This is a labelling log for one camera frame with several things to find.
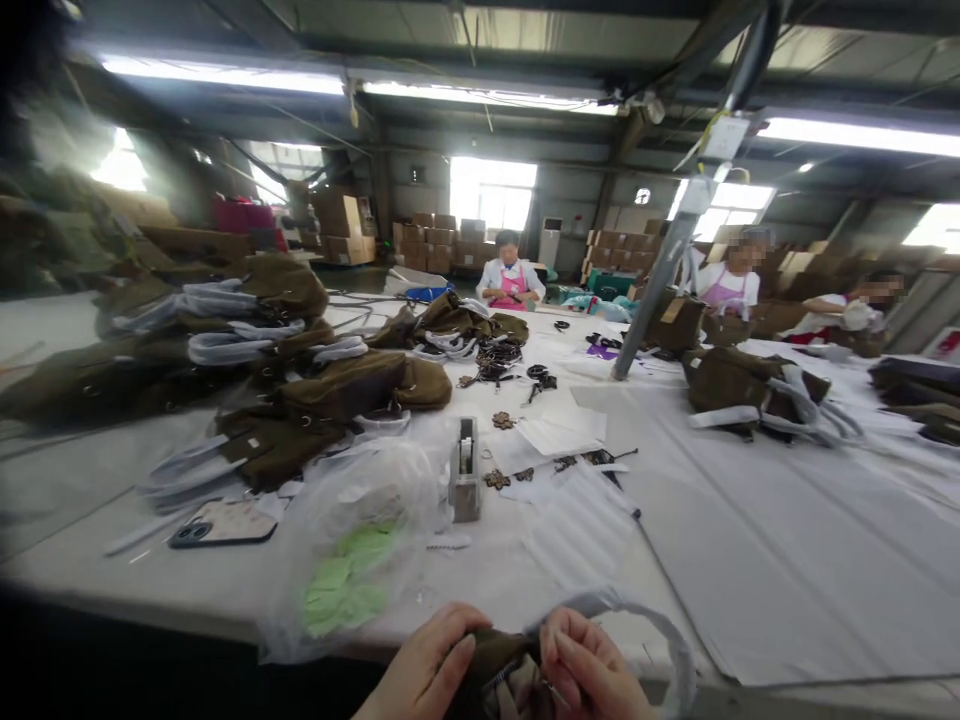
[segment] phone case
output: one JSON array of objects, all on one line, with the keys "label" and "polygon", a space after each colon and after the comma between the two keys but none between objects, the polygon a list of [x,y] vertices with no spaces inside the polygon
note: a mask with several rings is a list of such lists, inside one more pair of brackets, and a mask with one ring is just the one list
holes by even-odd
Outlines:
[{"label": "phone case", "polygon": [[256,500],[224,502],[211,500],[171,536],[177,550],[217,545],[247,545],[266,542],[277,521],[256,509]]}]

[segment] worker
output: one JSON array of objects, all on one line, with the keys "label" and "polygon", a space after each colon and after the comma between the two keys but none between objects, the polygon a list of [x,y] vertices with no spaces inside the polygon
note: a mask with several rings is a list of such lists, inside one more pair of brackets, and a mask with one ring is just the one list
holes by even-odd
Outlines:
[{"label": "worker", "polygon": [[794,345],[826,343],[830,328],[883,330],[883,307],[903,290],[903,275],[896,270],[876,270],[864,276],[845,295],[821,295],[803,303],[807,314],[783,341]]},{"label": "worker", "polygon": [[497,233],[498,259],[483,266],[483,277],[477,285],[477,297],[492,308],[526,310],[528,301],[542,300],[547,289],[537,277],[533,265],[520,259],[520,236],[513,230]]},{"label": "worker", "polygon": [[697,273],[697,294],[707,304],[707,315],[716,314],[721,307],[728,315],[741,315],[744,307],[757,304],[760,276],[754,268],[763,262],[770,241],[766,228],[746,228],[731,244],[725,261],[711,263]]},{"label": "worker", "polygon": [[[490,619],[466,603],[444,606],[403,644],[353,720],[442,720]],[[653,720],[643,689],[599,626],[558,608],[540,628],[541,670],[569,705],[561,717]]]}]

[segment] white shirt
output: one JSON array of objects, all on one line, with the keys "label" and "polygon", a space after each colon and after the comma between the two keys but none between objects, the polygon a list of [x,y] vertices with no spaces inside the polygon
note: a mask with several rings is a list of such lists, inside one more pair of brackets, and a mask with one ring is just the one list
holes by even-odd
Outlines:
[{"label": "white shirt", "polygon": [[[846,308],[850,305],[850,301],[846,298],[845,295],[820,295],[819,297],[814,298],[814,300],[822,300],[823,302],[828,302],[831,305],[839,305],[842,308]],[[880,332],[883,329],[884,318],[883,313],[879,310],[870,310],[866,311],[864,306],[861,304],[858,306],[860,310],[867,312],[869,316],[868,327],[874,332]],[[853,312],[854,308],[850,308],[847,311],[847,315],[850,312]],[[845,325],[844,316],[840,313],[835,315],[822,315],[818,313],[807,313],[803,316],[803,319],[797,323],[797,326],[785,333],[786,336],[790,335],[805,335],[807,333],[817,333],[827,327],[849,327]]]},{"label": "white shirt", "polygon": [[[499,290],[503,284],[503,276],[501,275],[503,271],[503,263],[499,258],[489,260],[487,264],[483,266],[483,277],[480,278],[480,284],[477,285],[477,297],[480,298],[480,302],[489,305],[496,300],[496,298],[483,297],[483,291],[487,288]],[[519,278],[521,272],[527,281],[527,291],[535,292],[542,302],[547,295],[547,288],[540,282],[540,278],[537,277],[537,271],[533,269],[533,265],[530,262],[527,260],[517,260],[512,268],[506,270],[505,274],[509,279],[513,280]]]},{"label": "white shirt", "polygon": [[697,273],[697,294],[703,297],[704,293],[716,285],[719,280],[720,287],[736,292],[742,290],[743,301],[749,307],[756,305],[757,298],[760,296],[760,276],[751,271],[742,277],[738,277],[731,275],[729,272],[724,273],[726,269],[727,264],[725,262],[713,263],[701,269]]}]

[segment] pink apron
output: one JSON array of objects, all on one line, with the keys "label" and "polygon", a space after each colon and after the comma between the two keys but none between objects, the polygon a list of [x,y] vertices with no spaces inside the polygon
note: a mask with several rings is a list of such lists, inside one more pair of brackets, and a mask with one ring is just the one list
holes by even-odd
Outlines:
[{"label": "pink apron", "polygon": [[[500,270],[500,289],[503,290],[507,295],[520,295],[527,291],[527,278],[523,274],[523,268],[520,268],[520,277],[518,278],[508,278],[507,269],[502,268]],[[512,297],[497,298],[492,303],[490,307],[493,308],[504,308],[506,310],[526,310],[526,306],[522,302],[517,302]]]},{"label": "pink apron", "polygon": [[726,274],[727,266],[724,264],[720,277],[717,278],[717,281],[709,290],[700,296],[700,299],[710,307],[720,307],[729,300],[743,300],[743,296],[747,294],[747,278],[750,277],[749,273],[743,276],[743,285],[740,286],[739,290],[731,290],[720,284],[720,281],[723,280],[723,276]]}]

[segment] ceiling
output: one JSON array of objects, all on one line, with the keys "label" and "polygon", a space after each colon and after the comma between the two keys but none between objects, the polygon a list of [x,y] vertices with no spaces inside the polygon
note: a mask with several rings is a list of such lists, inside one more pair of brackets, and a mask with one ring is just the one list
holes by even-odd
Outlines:
[{"label": "ceiling", "polygon": [[[640,152],[678,157],[725,96],[758,0],[88,0],[77,47],[258,67],[310,69],[407,84],[467,82],[560,97],[654,87],[707,37],[705,61],[669,88],[666,117],[637,139]],[[192,131],[252,140],[371,141],[346,97],[175,80],[124,78]],[[358,95],[361,116],[385,128],[457,129],[511,138],[615,147],[626,124],[513,107]],[[750,109],[840,112],[871,122],[960,125],[960,2],[794,0]],[[389,132],[381,132],[382,142]],[[771,162],[878,167],[910,187],[954,196],[960,162],[755,139],[743,152]]]}]

